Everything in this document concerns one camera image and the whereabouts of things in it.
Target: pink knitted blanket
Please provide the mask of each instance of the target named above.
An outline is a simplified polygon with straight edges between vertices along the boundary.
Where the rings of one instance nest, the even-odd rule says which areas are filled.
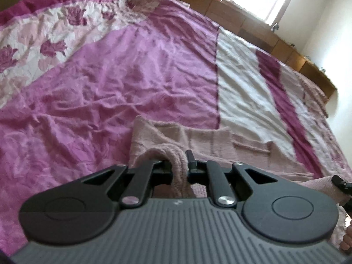
[[[185,151],[191,149],[197,160],[213,160],[222,167],[231,167],[236,161],[264,169],[287,180],[319,190],[336,203],[343,204],[349,196],[339,191],[332,177],[313,180],[300,163],[290,159],[273,142],[261,143],[232,133],[228,128],[219,130],[194,129],[178,123],[158,122],[137,116],[134,121],[130,166],[145,160],[162,159],[172,163],[174,178],[171,186],[155,188],[154,197],[206,197],[206,189],[199,184],[187,182],[187,158]],[[331,242],[338,246],[343,236],[336,229]]]

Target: white wall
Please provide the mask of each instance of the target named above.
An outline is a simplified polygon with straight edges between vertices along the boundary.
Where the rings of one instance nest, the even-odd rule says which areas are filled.
[[[327,104],[328,123],[352,165],[352,0],[330,0],[303,54],[337,87]]]
[[[275,33],[286,42],[294,43],[301,52],[316,28],[328,0],[291,0]]]

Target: black clamp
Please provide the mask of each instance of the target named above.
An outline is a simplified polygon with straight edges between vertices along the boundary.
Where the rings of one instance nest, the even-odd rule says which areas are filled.
[[[132,169],[114,165],[34,195],[22,205],[19,222],[29,240],[81,243],[106,230],[121,210],[143,205],[154,186],[171,181],[169,161],[149,160]]]
[[[214,161],[202,162],[195,160],[191,150],[186,151],[186,156],[189,170],[188,181],[191,179],[191,183],[206,185],[208,196],[217,206],[226,208],[236,207],[236,196],[229,185],[222,167]]]
[[[338,175],[334,175],[331,181],[344,194],[352,196],[352,183],[344,181]]]

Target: white stripe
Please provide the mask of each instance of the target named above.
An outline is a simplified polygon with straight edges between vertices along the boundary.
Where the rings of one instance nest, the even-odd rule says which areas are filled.
[[[276,110],[264,77],[259,72],[256,48],[220,28],[218,66],[220,125],[258,141],[274,141],[296,160],[292,138]]]

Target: black mount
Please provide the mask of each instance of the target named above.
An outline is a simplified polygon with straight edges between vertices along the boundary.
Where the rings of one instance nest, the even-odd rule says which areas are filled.
[[[334,175],[331,181],[344,194],[352,196],[352,183],[344,181],[338,175]],[[352,217],[352,198],[343,206],[343,208],[348,215]]]
[[[191,150],[188,181],[207,187],[212,204],[236,211],[252,231],[285,244],[306,244],[330,237],[338,212],[328,196],[236,162],[223,168],[198,161]],[[44,191],[21,207],[19,220],[29,240],[73,245],[104,232],[125,209],[142,207],[160,184],[171,184],[168,161],[151,160],[128,169],[112,166]]]

